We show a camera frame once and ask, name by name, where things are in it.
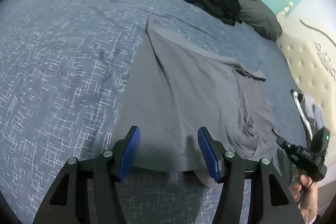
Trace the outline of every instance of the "mattress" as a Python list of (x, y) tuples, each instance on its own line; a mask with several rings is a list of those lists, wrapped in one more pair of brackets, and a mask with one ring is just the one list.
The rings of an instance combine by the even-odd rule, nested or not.
[[(91, 159), (108, 147), (149, 14), (198, 47), (261, 70), (277, 129), (306, 145), (283, 53), (245, 23), (225, 25), (182, 0), (3, 0), (0, 191), (22, 223), (32, 223), (68, 158)], [(281, 150), (273, 162), (289, 184), (291, 165)], [(248, 216), (245, 186), (241, 223)], [(194, 172), (142, 169), (117, 190), (128, 223), (208, 224), (221, 194)]]

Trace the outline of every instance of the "white wall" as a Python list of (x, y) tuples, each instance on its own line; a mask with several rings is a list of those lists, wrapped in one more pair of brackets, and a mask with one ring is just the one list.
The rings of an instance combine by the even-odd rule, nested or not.
[(300, 16), (319, 22), (336, 35), (336, 0), (302, 0), (288, 18)]

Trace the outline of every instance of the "cream headboard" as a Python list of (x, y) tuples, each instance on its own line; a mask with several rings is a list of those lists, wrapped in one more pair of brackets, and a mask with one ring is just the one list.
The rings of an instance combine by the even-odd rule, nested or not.
[(277, 15), (283, 30), (277, 44), (297, 86), (321, 107), (325, 126), (331, 132), (325, 161), (330, 165), (336, 162), (336, 39), (316, 22), (287, 18), (291, 6)]

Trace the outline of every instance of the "patterned bedsheet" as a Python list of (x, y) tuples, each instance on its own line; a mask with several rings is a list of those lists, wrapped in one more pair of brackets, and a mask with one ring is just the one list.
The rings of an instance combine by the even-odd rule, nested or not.
[[(305, 132), (297, 89), (277, 45), (252, 27), (231, 27), (182, 0), (4, 0), (0, 3), (0, 191), (24, 224), (65, 161), (109, 145), (148, 15), (197, 46), (233, 57), (266, 78), (277, 126), (290, 142)], [(274, 164), (289, 181), (281, 151)], [(249, 183), (246, 183), (248, 200)], [(134, 169), (118, 185), (128, 223), (211, 223), (221, 191), (193, 172)], [(244, 203), (241, 223), (248, 215)]]

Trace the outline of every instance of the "blue gripper pad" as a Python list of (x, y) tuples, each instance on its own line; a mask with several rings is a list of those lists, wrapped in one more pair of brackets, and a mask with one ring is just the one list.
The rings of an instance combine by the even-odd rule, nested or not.
[(132, 126), (124, 141), (128, 141), (123, 155), (120, 159), (120, 167), (118, 172), (118, 180), (121, 182), (126, 177), (131, 169), (135, 153), (140, 144), (140, 128)]
[(201, 149), (205, 164), (207, 166), (208, 172), (210, 176), (215, 180), (215, 182), (219, 182), (221, 179), (221, 175), (219, 173), (219, 160), (223, 159), (221, 154), (215, 153), (214, 149), (214, 140), (212, 139), (210, 133), (205, 127), (201, 127), (197, 132), (197, 140), (199, 148)]

